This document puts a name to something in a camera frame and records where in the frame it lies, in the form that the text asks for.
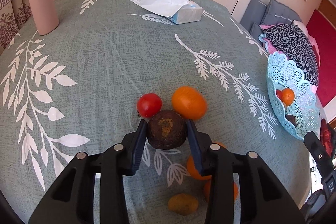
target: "red mattress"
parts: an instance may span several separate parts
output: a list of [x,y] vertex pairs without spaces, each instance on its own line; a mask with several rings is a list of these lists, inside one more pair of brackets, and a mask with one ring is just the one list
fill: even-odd
[[307,29],[316,39],[320,51],[320,83],[316,93],[324,107],[336,96],[336,30],[317,10]]

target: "perforated basket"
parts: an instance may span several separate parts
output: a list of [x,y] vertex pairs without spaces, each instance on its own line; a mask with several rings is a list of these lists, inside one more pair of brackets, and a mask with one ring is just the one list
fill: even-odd
[[[318,136],[320,128],[320,111],[316,104],[316,96],[311,92],[311,86],[303,78],[303,71],[296,67],[293,60],[287,60],[285,54],[275,52],[268,58],[267,90],[274,113],[286,131],[303,141],[309,131]],[[295,93],[293,104],[287,107],[276,96],[276,89],[290,88]],[[297,128],[285,118],[285,114],[296,116]]]

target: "silver screw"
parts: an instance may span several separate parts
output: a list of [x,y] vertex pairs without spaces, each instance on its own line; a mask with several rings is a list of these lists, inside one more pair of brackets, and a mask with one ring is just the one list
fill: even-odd
[[86,157],[85,152],[79,152],[79,153],[77,153],[77,155],[76,155],[76,158],[79,159],[79,160],[82,160],[82,159],[84,159],[85,157]]
[[212,150],[219,150],[221,147],[220,147],[218,144],[213,143],[212,145],[210,145],[210,148],[211,148]]
[[118,143],[115,146],[113,146],[113,149],[116,151],[120,151],[124,149],[124,146],[121,143]]
[[258,157],[258,154],[254,151],[249,152],[249,157],[252,159],[256,159]]

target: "leopard print cloth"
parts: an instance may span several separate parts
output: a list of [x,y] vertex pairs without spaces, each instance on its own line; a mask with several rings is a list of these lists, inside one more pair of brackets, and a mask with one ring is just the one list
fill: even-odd
[[313,48],[298,26],[278,24],[263,32],[277,50],[283,51],[303,70],[305,80],[311,85],[319,85],[319,68]]

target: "white tissue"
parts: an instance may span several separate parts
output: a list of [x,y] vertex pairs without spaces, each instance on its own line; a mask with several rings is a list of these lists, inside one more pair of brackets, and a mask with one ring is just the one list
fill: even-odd
[[189,0],[131,0],[140,7],[164,17],[172,17]]

